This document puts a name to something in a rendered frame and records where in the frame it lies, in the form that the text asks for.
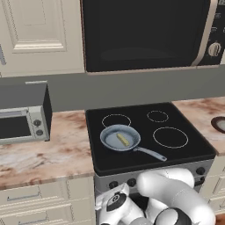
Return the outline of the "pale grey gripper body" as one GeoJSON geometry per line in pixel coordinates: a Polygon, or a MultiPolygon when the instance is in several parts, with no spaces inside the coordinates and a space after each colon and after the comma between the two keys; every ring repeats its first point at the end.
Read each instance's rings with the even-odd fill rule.
{"type": "Polygon", "coordinates": [[[101,194],[101,195],[97,196],[96,201],[95,201],[95,209],[96,210],[101,209],[103,206],[106,205],[108,200],[109,200],[109,195],[101,194]]]}

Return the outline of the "grey frying pan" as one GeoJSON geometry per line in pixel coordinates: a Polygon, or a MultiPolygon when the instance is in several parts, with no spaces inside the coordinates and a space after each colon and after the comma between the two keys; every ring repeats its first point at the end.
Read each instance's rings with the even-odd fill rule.
{"type": "Polygon", "coordinates": [[[165,156],[153,150],[140,147],[139,144],[141,142],[141,136],[134,128],[130,126],[116,124],[106,127],[100,133],[100,141],[107,148],[118,152],[125,152],[129,150],[141,151],[160,161],[165,162],[167,160],[165,156]],[[124,146],[123,143],[117,138],[117,134],[122,134],[129,141],[129,146],[124,146]]]}

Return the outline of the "yellow butter stick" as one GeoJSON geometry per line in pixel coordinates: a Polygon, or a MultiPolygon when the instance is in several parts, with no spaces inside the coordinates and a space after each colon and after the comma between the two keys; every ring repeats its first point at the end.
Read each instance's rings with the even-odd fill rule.
{"type": "Polygon", "coordinates": [[[117,134],[117,138],[123,143],[124,146],[129,146],[129,141],[122,134],[117,134]]]}

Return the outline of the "cream drawer front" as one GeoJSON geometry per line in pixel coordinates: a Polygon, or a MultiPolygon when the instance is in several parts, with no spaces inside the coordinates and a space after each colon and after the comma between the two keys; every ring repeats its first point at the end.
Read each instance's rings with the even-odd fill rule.
{"type": "Polygon", "coordinates": [[[63,191],[62,182],[53,182],[41,185],[30,185],[0,191],[1,208],[36,205],[65,199],[67,199],[67,193],[63,191]],[[23,200],[7,201],[8,196],[14,198],[22,195],[36,194],[37,192],[40,192],[40,196],[38,197],[23,200]]]}
{"type": "Polygon", "coordinates": [[[36,221],[47,217],[48,220],[29,225],[65,225],[74,221],[71,205],[28,206],[13,209],[0,215],[1,225],[23,225],[28,221],[36,221]]]}

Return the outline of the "black hob stove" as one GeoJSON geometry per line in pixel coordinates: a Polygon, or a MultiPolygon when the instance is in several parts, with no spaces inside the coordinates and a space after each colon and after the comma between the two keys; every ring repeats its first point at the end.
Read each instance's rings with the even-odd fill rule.
{"type": "MultiPolygon", "coordinates": [[[[172,103],[131,105],[88,110],[85,113],[95,171],[94,184],[97,195],[111,190],[109,184],[119,185],[148,170],[185,168],[194,176],[194,190],[199,191],[215,158],[214,148],[172,103]],[[165,162],[141,151],[118,152],[100,141],[100,133],[111,125],[126,125],[141,136],[140,147],[153,150],[167,158],[165,162]],[[196,170],[205,168],[199,175],[196,170]]],[[[130,196],[140,206],[148,199],[134,187],[130,196]]]]}

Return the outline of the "cream cupboard run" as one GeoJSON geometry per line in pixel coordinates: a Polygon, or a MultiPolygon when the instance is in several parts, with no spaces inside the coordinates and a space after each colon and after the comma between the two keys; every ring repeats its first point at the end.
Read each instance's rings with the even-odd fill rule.
{"type": "Polygon", "coordinates": [[[217,156],[200,189],[215,214],[225,214],[225,156],[217,156]]]}

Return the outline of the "grey toaster oven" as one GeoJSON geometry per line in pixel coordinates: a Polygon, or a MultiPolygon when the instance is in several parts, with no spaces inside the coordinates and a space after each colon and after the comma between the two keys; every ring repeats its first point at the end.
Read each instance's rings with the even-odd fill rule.
{"type": "Polygon", "coordinates": [[[0,118],[0,145],[50,140],[53,113],[46,83],[0,86],[0,112],[22,110],[26,116],[0,118]],[[41,120],[39,127],[35,120],[41,120]],[[39,129],[42,136],[36,135],[39,129]]]}

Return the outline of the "dark brown bowl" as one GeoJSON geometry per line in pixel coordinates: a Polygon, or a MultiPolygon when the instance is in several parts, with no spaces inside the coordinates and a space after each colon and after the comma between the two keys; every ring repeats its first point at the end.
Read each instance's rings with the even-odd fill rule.
{"type": "Polygon", "coordinates": [[[211,125],[213,128],[223,134],[225,134],[225,117],[218,116],[211,119],[211,125]]]}

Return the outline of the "black microwave oven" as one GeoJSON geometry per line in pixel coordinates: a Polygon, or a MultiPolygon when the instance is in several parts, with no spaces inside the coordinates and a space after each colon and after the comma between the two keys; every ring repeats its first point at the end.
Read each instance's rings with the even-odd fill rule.
{"type": "Polygon", "coordinates": [[[89,73],[217,66],[225,51],[225,0],[218,0],[204,57],[195,60],[210,0],[82,0],[89,73]],[[211,44],[221,44],[210,56],[211,44]]]}

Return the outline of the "cream cupboard door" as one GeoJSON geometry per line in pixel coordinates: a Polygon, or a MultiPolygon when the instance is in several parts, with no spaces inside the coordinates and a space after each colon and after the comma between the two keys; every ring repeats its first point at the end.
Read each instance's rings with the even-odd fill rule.
{"type": "Polygon", "coordinates": [[[0,0],[0,76],[83,73],[80,0],[0,0]]]}

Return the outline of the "silver microwave knob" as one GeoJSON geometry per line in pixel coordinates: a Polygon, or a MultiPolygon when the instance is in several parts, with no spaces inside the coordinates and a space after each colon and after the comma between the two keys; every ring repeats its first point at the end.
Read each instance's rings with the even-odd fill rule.
{"type": "Polygon", "coordinates": [[[218,56],[220,52],[221,52],[221,44],[218,42],[211,44],[208,48],[208,54],[210,56],[218,56]]]}

